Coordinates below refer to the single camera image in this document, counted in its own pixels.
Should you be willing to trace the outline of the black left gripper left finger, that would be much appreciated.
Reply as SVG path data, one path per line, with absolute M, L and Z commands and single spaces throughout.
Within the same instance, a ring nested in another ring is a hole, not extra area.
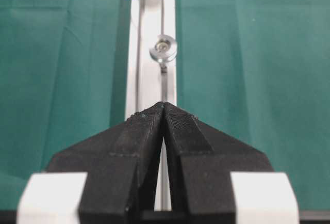
M 164 104 L 132 115 L 53 155 L 47 172 L 86 172 L 81 223 L 132 223 L 153 210 L 162 146 Z

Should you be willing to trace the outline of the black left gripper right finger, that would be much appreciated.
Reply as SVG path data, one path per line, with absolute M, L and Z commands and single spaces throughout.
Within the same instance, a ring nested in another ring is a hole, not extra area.
M 170 103 L 163 124 L 172 209 L 187 223 L 235 223 L 230 172 L 272 172 L 268 157 Z

